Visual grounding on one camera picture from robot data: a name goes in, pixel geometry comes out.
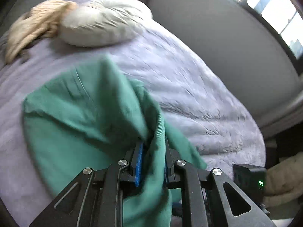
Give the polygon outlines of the cream satin pillow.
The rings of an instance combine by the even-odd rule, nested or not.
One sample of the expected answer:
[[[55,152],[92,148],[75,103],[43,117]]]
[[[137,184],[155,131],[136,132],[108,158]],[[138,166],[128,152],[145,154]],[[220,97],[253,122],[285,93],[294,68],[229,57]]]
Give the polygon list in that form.
[[[59,36],[70,45],[103,47],[132,40],[152,21],[141,1],[90,0],[63,17]]]

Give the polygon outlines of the green work shirt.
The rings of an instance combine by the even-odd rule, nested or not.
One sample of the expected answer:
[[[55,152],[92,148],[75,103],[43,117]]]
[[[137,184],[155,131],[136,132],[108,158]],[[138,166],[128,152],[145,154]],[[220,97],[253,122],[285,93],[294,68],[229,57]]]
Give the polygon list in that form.
[[[50,80],[23,103],[23,129],[34,164],[52,196],[84,168],[108,167],[144,142],[142,183],[124,201],[125,226],[169,226],[178,190],[163,187],[168,145],[196,167],[206,163],[164,119],[144,84],[108,58]]]

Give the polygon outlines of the window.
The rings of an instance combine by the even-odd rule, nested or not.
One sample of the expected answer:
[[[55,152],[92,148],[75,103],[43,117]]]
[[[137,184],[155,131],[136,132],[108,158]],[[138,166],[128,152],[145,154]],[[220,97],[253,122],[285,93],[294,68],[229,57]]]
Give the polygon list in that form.
[[[291,0],[238,0],[259,14],[283,39],[296,59],[302,56],[302,17]]]

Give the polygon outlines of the lavender plush bedspread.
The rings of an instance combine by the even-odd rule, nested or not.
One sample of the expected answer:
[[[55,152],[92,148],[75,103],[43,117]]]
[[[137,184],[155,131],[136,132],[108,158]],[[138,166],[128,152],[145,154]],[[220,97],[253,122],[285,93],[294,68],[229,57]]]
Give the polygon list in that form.
[[[79,5],[90,0],[64,0]],[[72,68],[108,58],[144,84],[165,121],[180,131],[206,163],[233,175],[235,163],[265,164],[262,134],[244,105],[186,44],[154,20],[132,40],[78,47],[59,36],[39,36],[5,63],[1,37],[1,226],[29,226],[55,197],[34,164],[23,129],[25,98]]]

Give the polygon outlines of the beige crumpled blanket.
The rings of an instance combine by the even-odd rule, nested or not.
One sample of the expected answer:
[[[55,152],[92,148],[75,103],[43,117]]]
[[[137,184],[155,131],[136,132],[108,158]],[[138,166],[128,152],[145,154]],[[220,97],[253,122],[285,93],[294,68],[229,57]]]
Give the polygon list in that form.
[[[5,63],[12,63],[39,36],[56,36],[62,19],[77,7],[72,1],[47,0],[20,16],[8,30]]]

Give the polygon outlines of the cream fluffy rug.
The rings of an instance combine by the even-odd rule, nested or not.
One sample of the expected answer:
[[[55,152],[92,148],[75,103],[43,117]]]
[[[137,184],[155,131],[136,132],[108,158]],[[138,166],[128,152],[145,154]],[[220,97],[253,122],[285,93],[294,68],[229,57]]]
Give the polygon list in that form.
[[[302,196],[302,163],[299,152],[267,170],[265,206],[276,207]]]

